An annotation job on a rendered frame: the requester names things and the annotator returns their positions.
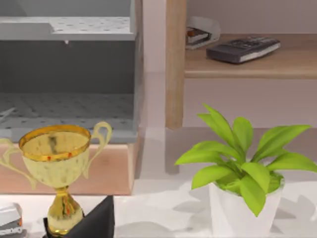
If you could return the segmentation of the grey stapler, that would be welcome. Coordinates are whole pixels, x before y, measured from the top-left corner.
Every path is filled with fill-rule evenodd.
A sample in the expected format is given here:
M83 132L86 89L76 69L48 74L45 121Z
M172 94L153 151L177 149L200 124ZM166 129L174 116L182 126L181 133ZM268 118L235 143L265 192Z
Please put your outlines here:
M18 203L0 203L0 238L21 236L22 210Z

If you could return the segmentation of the dark grey calculator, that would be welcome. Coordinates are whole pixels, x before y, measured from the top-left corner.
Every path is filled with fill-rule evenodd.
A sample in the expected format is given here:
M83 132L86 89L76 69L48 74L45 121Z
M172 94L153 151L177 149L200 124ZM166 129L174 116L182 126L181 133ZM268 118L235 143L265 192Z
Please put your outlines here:
M260 59L281 47L281 42L270 37L245 37L227 41L206 49L206 57L232 64Z

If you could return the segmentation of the grey pierced drawer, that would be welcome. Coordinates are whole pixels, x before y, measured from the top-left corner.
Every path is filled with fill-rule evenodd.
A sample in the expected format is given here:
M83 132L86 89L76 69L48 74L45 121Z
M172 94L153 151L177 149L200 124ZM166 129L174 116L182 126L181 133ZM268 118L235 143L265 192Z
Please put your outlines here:
M106 121L133 143L142 80L143 0L0 0L0 137Z

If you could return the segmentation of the gold trophy cup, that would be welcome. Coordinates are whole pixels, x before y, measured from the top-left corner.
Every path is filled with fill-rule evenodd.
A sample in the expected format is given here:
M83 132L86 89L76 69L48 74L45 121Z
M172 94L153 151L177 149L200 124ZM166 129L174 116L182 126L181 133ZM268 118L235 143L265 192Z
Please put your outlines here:
M92 133L70 124L37 128L22 136L18 147L0 138L0 145L8 146L0 165L25 176L32 188L40 182L56 191L47 215L48 232L53 237L65 236L83 219L81 206L67 189L80 176L88 178L92 161L111 136L111 125L102 121Z

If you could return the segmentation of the wooden open shelf unit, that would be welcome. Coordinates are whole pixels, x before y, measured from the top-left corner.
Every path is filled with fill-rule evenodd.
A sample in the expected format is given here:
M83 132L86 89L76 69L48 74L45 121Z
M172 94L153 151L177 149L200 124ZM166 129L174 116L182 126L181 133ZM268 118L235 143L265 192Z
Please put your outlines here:
M186 51L186 0L166 0L165 126L183 126L185 79L312 79L317 81L317 34L280 34L282 49L271 59L230 66Z

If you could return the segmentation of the green plant in white pot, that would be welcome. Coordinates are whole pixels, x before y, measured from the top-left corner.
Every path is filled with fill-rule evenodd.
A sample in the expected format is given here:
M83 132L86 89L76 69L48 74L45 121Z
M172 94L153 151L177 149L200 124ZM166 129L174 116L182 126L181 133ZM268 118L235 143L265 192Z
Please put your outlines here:
M285 170L317 173L310 158L285 149L308 124L280 125L268 129L252 157L254 129L244 117L233 123L206 106L199 117L220 137L193 145L177 165L206 163L197 171L191 188L209 188L211 230L214 238L265 238L269 235L285 186Z

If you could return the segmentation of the white stapler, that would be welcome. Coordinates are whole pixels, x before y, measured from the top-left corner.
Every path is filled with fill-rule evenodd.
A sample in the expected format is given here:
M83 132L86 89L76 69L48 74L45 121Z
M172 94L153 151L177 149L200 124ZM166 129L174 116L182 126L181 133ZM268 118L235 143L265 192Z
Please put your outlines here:
M219 40L220 24L211 18L191 16L187 21L186 49L194 50Z

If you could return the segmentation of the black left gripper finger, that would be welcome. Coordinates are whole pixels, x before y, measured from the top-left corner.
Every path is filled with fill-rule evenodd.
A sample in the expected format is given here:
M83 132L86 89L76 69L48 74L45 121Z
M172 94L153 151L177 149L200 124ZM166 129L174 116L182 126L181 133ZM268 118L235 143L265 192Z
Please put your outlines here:
M114 199L111 195L74 226L66 238L113 238L114 226Z

